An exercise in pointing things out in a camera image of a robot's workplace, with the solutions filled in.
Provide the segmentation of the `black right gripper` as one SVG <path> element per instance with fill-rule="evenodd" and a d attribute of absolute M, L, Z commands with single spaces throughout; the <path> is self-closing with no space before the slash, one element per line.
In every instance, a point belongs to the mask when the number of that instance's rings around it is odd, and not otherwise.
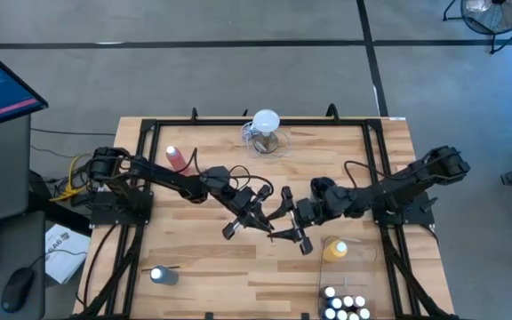
<path fill-rule="evenodd" d="M 293 195 L 289 187 L 282 187 L 282 198 L 283 202 L 267 216 L 267 219 L 276 220 L 290 213 L 292 228 L 273 232 L 268 234 L 268 237 L 299 243 L 301 253 L 308 255 L 312 253 L 313 245 L 305 228 L 314 224 L 315 212 L 312 204 L 307 198 L 293 202 Z"/>

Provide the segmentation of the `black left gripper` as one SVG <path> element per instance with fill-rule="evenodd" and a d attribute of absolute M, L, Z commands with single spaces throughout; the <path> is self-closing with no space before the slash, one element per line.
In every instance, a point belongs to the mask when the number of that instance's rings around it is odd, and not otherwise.
<path fill-rule="evenodd" d="M 224 199 L 224 206 L 236 218 L 222 229 L 224 238 L 230 240 L 240 228 L 255 228 L 271 234 L 274 227 L 262 211 L 262 202 L 270 195 L 269 185 L 262 186 L 257 193 L 250 187 L 241 190 L 233 189 L 232 197 Z"/>

